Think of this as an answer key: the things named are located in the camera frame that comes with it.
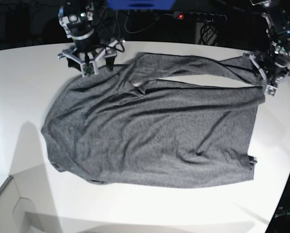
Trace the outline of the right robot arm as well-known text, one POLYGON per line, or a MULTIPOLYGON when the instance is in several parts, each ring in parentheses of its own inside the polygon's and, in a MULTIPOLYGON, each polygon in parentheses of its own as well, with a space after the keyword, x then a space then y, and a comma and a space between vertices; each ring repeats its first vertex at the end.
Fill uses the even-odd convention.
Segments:
POLYGON ((92 0, 66 1, 59 9, 58 21, 73 41, 58 54, 59 60, 66 58, 68 67, 77 69, 83 77, 99 73, 100 59, 105 60, 108 71, 113 71, 117 53, 125 52, 125 41, 106 27, 92 0))

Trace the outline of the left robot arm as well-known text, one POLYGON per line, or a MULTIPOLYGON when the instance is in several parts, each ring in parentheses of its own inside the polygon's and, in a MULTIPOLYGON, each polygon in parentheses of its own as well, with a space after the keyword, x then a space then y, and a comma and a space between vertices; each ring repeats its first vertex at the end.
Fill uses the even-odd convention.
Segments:
POLYGON ((265 52, 245 53, 259 72, 263 92, 274 96, 279 84, 290 77, 290 20, 278 0, 252 0, 253 6, 260 5, 265 11, 261 16, 267 22, 266 34, 269 48, 265 52))

